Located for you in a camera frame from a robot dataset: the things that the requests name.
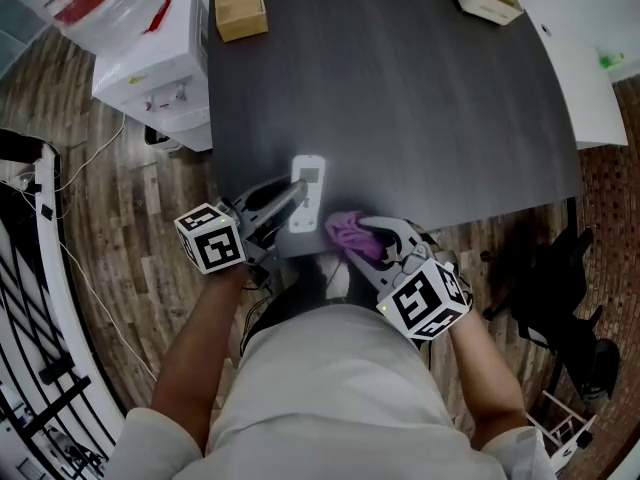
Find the green object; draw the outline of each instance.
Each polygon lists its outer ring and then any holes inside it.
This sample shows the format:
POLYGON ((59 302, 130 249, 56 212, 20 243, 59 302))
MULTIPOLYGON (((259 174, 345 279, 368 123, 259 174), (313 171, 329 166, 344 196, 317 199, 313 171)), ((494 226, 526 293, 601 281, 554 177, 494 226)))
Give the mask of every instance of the green object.
POLYGON ((600 65, 604 69, 615 66, 616 64, 620 64, 621 62, 624 62, 624 53, 617 53, 614 55, 606 55, 604 57, 600 57, 600 65))

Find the person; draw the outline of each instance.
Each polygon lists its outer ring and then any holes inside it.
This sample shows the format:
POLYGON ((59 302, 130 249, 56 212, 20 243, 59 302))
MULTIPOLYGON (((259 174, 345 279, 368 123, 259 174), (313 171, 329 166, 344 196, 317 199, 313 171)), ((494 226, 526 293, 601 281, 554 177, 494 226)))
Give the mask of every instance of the person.
POLYGON ((245 266, 222 272, 165 356, 151 407, 128 414, 108 480, 555 478, 520 386, 475 310, 448 331, 475 423, 469 441, 415 344, 375 306, 320 300, 327 275, 297 283, 260 317, 211 426, 248 279, 245 266))

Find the cable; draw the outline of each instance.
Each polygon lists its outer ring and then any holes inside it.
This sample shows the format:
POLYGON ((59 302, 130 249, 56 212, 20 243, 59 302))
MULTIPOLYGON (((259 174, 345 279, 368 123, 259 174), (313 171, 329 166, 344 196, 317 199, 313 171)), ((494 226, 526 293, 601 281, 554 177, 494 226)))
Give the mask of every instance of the cable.
POLYGON ((24 192, 22 190, 20 190, 20 195, 22 196, 22 199, 24 199, 25 203, 27 203, 31 207, 31 209, 34 211, 34 213, 37 214, 38 210, 36 210, 36 207, 29 202, 29 200, 27 199, 27 196, 24 195, 24 192))
POLYGON ((464 293, 467 296, 467 306, 469 306, 469 309, 473 309, 473 288, 471 288, 471 285, 467 282, 467 280, 462 277, 462 275, 458 275, 458 279, 460 279, 460 281, 462 281, 468 288, 469 290, 462 290, 462 293, 464 293))
POLYGON ((56 219, 64 219, 69 214, 69 212, 71 211, 71 203, 67 201, 67 205, 68 205, 67 211, 64 212, 62 215, 60 215, 60 217, 56 217, 56 219))
POLYGON ((269 292, 270 296, 273 296, 273 290, 271 289, 271 277, 269 277, 266 282, 264 283, 264 285, 259 285, 258 283, 256 283, 255 280, 253 280, 253 284, 254 286, 247 286, 244 285, 242 287, 242 291, 244 292, 259 292, 262 290, 267 290, 269 292))
MULTIPOLYGON (((102 151, 104 151, 114 140, 116 140, 120 134, 122 133, 122 130, 124 130, 124 125, 126 122, 127 116, 125 114, 122 114, 122 124, 120 125, 120 128, 118 129, 118 131, 113 135, 113 137, 111 137, 107 142, 105 142, 102 146, 100 146, 96 152, 91 156, 91 158, 89 158, 89 160, 87 160, 85 163, 83 163, 78 170, 75 172, 75 174, 73 176, 71 176, 71 179, 69 181, 67 181, 64 185, 62 185, 60 188, 57 188, 53 191, 53 193, 55 194, 56 192, 61 192, 62 190, 64 190, 65 188, 67 188, 69 185, 71 185, 75 179, 78 177, 78 175, 80 174, 80 172, 82 172, 82 169, 84 169, 87 165, 89 165, 93 160, 95 160, 95 158, 102 153, 102 151)), ((49 146, 51 146, 51 148, 56 152, 56 154, 58 156, 60 156, 60 153, 58 152, 58 150, 52 145, 50 144, 48 141, 43 140, 43 142, 46 142, 49 146)), ((14 190, 17 190, 18 192, 22 192, 23 196, 24 194, 30 195, 30 196, 34 196, 35 194, 32 194, 31 192, 27 192, 25 190, 21 190, 17 187, 14 187, 13 185, 11 185, 10 183, 8 183, 5 180, 0 180, 0 183, 4 183, 5 185, 7 185, 8 187, 11 187, 14 190)))
POLYGON ((338 261, 338 266, 336 267, 336 269, 333 271, 333 274, 331 274, 331 277, 329 278, 329 281, 327 281, 327 289, 329 289, 329 286, 331 286, 331 282, 333 281, 333 278, 336 277, 336 274, 338 273, 338 269, 340 268, 340 266, 342 265, 342 257, 343 253, 340 253, 340 261, 338 261))
POLYGON ((251 309, 247 312, 247 317, 244 320, 244 331, 243 331, 243 336, 247 334, 247 331, 249 330, 249 321, 251 320, 251 317, 253 316, 253 313, 267 300, 270 299, 271 295, 267 295, 266 297, 263 297, 262 299, 260 299, 258 302, 256 302, 253 306, 251 306, 251 309))
POLYGON ((111 320, 111 323, 113 324, 113 327, 115 327, 116 329, 116 333, 118 333, 118 337, 120 338, 120 340, 122 341, 122 343, 124 343, 124 345, 129 349, 129 351, 134 355, 134 357, 140 362, 140 364, 142 366, 144 366, 144 369, 147 370, 147 372, 149 373, 149 375, 151 375, 151 378, 155 381, 157 381, 157 377, 154 375, 154 373, 151 371, 151 368, 149 368, 149 366, 147 365, 147 363, 144 361, 144 359, 142 359, 138 353, 133 349, 133 347, 131 345, 129 345, 129 342, 125 339, 125 337, 123 336, 122 332, 120 331, 120 329, 118 328, 118 325, 116 324, 115 320, 113 319, 113 317, 111 316, 111 313, 109 312, 109 310, 107 309, 107 306, 104 305, 104 302, 102 302, 102 299, 100 299, 100 297, 98 296, 98 294, 96 293, 96 291, 93 289, 93 287, 91 286, 91 282, 89 281, 89 278, 87 277, 87 275, 84 273, 84 270, 82 270, 82 267, 80 266, 80 262, 76 259, 76 257, 71 254, 71 252, 69 251, 69 249, 67 249, 67 247, 60 242, 60 247, 62 247, 66 253, 69 255, 69 258, 71 258, 73 260, 73 262, 76 264, 76 267, 78 267, 78 270, 80 271, 80 273, 82 274, 82 277, 84 278, 85 283, 87 284, 87 288, 89 288, 89 291, 93 294, 93 296, 96 298, 96 300, 100 303, 100 306, 102 306, 102 309, 105 311, 105 313, 107 314, 107 316, 109 317, 109 320, 111 320))
POLYGON ((71 179, 67 181, 64 185, 62 185, 60 188, 54 190, 54 192, 61 192, 62 190, 67 188, 69 185, 71 185, 73 181, 78 177, 78 174, 80 174, 80 171, 82 171, 82 169, 84 169, 87 165, 89 165, 95 159, 95 157, 97 157, 102 151, 104 151, 109 146, 109 144, 111 144, 114 140, 118 138, 118 136, 122 133, 122 130, 124 130, 124 123, 126 120, 127 120, 126 114, 122 114, 122 124, 120 125, 120 129, 114 134, 114 136, 111 137, 107 142, 105 142, 98 149, 96 149, 96 152, 93 154, 93 156, 80 166, 80 168, 76 171, 76 173, 73 176, 71 176, 71 179))
MULTIPOLYGON (((49 169, 49 170, 53 171, 55 173, 55 176, 53 177, 54 180, 57 180, 60 176, 62 176, 62 171, 56 171, 55 169, 49 169)), ((23 174, 31 174, 31 178, 29 178, 29 181, 27 182, 27 184, 29 184, 29 183, 31 183, 33 181, 33 178, 36 175, 36 171, 23 172, 23 173, 19 174, 18 176, 22 176, 23 174)))

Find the white shirt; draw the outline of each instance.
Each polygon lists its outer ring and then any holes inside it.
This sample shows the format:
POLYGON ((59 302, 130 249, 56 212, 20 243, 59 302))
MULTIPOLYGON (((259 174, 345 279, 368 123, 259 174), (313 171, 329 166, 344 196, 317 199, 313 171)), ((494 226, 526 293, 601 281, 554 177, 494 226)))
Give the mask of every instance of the white shirt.
POLYGON ((207 449, 203 458, 175 422, 134 409, 106 478, 555 478, 533 427, 471 449, 414 345, 381 315, 347 305, 251 339, 207 449))

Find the wrist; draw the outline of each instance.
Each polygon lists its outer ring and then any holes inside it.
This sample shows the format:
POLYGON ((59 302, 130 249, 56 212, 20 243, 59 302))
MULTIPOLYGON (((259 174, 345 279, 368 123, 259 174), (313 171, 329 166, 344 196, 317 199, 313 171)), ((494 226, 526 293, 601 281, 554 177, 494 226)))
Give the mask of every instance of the wrist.
POLYGON ((207 286, 227 284, 242 287, 249 279, 249 267, 245 263, 219 270, 207 276, 207 286))
POLYGON ((449 328, 449 334, 452 339, 463 338, 469 334, 473 334, 477 330, 477 325, 482 321, 479 319, 479 314, 473 308, 469 310, 466 315, 463 315, 449 328))

